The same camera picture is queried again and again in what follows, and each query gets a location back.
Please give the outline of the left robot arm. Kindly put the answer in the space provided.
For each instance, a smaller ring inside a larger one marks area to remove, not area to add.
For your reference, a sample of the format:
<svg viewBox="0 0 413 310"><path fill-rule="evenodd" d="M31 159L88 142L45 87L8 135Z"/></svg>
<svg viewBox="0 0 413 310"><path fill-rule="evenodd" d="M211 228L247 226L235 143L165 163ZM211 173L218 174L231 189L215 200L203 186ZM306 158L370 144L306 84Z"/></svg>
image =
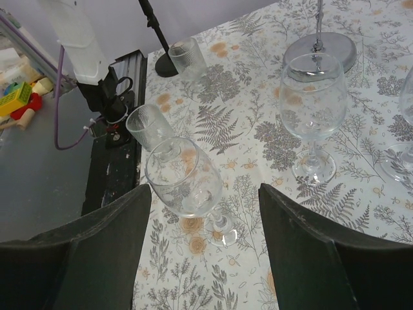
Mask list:
<svg viewBox="0 0 413 310"><path fill-rule="evenodd" d="M102 52L92 25L80 1L40 1L62 51L70 59L77 86L93 112L99 112L108 124L122 122L128 116L125 94L131 90L130 77L118 78Z"/></svg>

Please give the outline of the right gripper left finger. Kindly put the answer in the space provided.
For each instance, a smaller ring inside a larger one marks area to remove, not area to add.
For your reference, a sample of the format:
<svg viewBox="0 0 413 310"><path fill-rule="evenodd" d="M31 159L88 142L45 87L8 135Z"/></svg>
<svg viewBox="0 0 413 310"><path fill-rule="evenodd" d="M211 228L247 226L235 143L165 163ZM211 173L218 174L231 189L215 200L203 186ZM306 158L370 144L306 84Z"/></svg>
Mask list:
<svg viewBox="0 0 413 310"><path fill-rule="evenodd" d="M142 184L66 225L1 243L1 309L131 309L151 202Z"/></svg>

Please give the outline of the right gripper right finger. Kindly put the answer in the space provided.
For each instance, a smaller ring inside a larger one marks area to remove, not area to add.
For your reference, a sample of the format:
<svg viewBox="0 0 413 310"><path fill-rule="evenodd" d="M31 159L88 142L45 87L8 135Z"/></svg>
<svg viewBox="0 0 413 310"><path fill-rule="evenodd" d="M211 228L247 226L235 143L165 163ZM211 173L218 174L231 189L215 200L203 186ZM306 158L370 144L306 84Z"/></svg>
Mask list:
<svg viewBox="0 0 413 310"><path fill-rule="evenodd" d="M412 246L344 227L271 185L259 208L280 309L411 309Z"/></svg>

